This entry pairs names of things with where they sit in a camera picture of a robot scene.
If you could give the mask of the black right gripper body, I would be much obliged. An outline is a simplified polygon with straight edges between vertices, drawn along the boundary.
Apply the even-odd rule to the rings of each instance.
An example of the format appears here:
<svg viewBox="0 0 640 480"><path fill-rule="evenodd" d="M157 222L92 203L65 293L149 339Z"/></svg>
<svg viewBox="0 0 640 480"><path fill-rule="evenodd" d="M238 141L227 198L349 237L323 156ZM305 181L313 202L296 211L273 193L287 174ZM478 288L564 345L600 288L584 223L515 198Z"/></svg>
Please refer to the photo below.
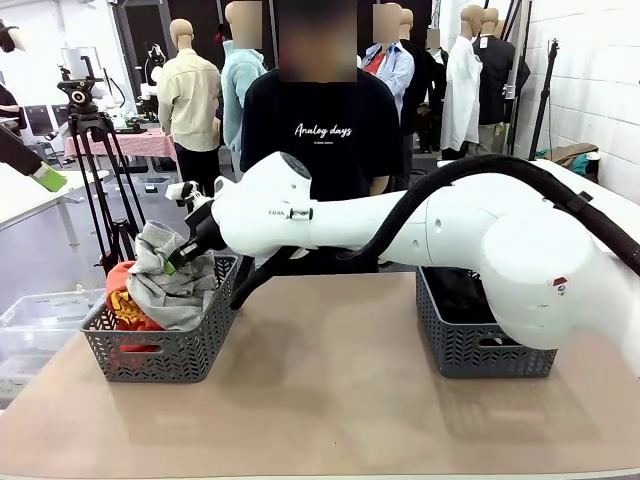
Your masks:
<svg viewBox="0 0 640 480"><path fill-rule="evenodd" d="M203 203L195 208L185 219L190 231L188 241L196 239L203 247L204 252L207 250L222 251L226 249L226 243L221 235L219 225L212 214L212 205L212 202Z"/></svg>

